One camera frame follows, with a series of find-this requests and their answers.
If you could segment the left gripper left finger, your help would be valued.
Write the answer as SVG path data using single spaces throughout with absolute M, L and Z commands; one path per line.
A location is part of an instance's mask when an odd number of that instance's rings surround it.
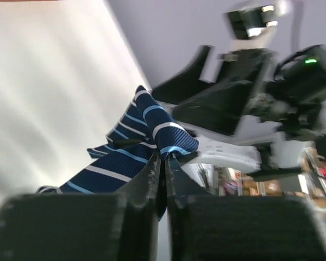
M 0 260 L 156 260 L 161 160 L 109 194 L 26 194 L 0 207 Z

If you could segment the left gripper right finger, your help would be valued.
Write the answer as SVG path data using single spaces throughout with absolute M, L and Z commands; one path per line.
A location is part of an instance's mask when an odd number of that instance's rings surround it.
M 172 260 L 326 260 L 326 222 L 297 196 L 214 196 L 165 162 Z

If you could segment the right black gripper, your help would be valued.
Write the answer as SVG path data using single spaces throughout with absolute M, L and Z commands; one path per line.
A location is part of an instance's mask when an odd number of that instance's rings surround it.
M 200 46 L 192 62 L 155 87 L 153 97 L 173 105 L 181 122 L 232 136 L 241 118 L 279 124 L 288 136 L 316 136 L 326 99 L 326 47 L 314 45 L 276 64 L 265 48 L 222 55 L 217 78 L 201 80 L 210 46 Z

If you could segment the navy blue striped tie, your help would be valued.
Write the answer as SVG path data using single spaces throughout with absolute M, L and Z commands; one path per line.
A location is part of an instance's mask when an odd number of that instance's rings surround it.
M 45 185 L 38 193 L 114 192 L 133 179 L 153 153 L 162 159 L 171 153 L 188 155 L 199 142 L 152 97 L 138 86 L 135 96 L 117 125 L 106 135 L 107 144 L 90 148 L 94 162 L 60 187 Z

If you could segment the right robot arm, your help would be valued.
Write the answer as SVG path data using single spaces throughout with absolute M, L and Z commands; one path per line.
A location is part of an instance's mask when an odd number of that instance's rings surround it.
M 310 46 L 276 64 L 265 48 L 221 56 L 215 81 L 200 79 L 210 46 L 202 46 L 184 70 L 155 87 L 152 96 L 173 105 L 174 119 L 233 136 L 245 115 L 279 124 L 289 140 L 313 140 L 326 100 L 326 47 Z

